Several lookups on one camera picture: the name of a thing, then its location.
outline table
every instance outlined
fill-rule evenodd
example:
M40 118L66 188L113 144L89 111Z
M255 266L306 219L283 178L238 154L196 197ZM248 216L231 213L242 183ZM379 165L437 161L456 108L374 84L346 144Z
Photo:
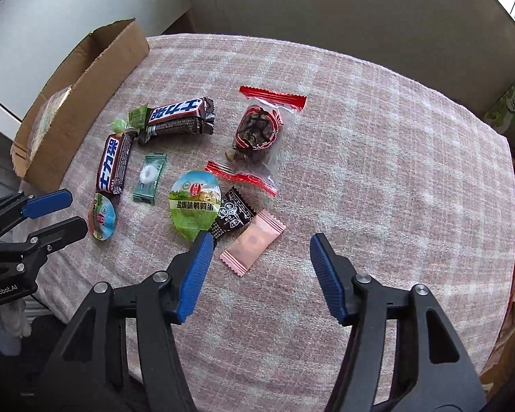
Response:
M155 37L149 45L63 179L72 207L25 222L17 240L85 217L108 124L129 109L206 95L215 101L215 133L133 146L115 235L107 242L88 236L53 253L40 271L38 296L59 318L68 321L95 283L138 283L187 250L170 220L168 191L231 143L245 109L243 84L305 94L308 102L286 134L278 197L241 188L286 232L242 278L218 258L233 237L220 242L195 313L174 329L199 410L324 409L349 330L328 314L314 275L315 232L384 285L429 286L482 368L506 310L515 257L515 179L503 137L440 93L353 57L225 35ZM150 151L168 154L155 206L131 196ZM379 398L389 392L394 330L390 323ZM129 366L140 376L133 323L127 334Z

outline wrapped candy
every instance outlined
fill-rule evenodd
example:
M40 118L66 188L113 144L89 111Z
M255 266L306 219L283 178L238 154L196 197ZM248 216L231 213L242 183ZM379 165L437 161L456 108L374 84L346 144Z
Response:
M278 152L283 133L302 111L307 98L294 94L240 87L249 101L233 143L208 161L204 170L233 182L256 185L271 196L278 192Z

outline candy bar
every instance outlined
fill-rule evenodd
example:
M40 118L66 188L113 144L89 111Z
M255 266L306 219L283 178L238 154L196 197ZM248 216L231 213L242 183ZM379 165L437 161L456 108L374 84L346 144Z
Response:
M221 253L220 259L240 277L244 276L265 249L286 229L266 210Z
M97 171L95 191L119 195L124 187L129 151L133 133L111 134L105 142L105 149Z
M138 142L146 144L152 136L174 133L206 133L214 132L214 102L209 98L197 98L164 105L157 108L147 108L146 105L130 112L130 117L136 112L145 110L144 128L139 132Z
M220 240L229 231L240 229L256 216L254 210L242 198L234 187L221 197L221 207L210 227L214 242Z

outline pink candy wrapper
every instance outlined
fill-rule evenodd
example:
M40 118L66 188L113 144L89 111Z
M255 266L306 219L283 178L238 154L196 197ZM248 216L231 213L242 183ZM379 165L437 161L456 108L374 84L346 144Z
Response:
M248 229L221 253L220 259L242 277L285 229L286 226L281 221L262 210L251 221Z

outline green packaging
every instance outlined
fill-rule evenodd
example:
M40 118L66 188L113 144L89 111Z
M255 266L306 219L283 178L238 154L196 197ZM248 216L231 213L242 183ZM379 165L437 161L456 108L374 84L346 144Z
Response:
M149 153L145 155L145 164L141 169L139 181L133 191L135 202L155 204L155 193L162 168L166 163L166 155L163 153Z
M515 151L515 85L510 86L486 112L483 121L505 136L511 149Z
M135 108L128 113L128 120L116 118L109 124L113 133L125 133L127 131L136 131L145 127L145 117L147 115L147 104Z
M174 226L191 242L200 231L207 231L221 206L221 191L216 177L193 170L172 186L170 213Z

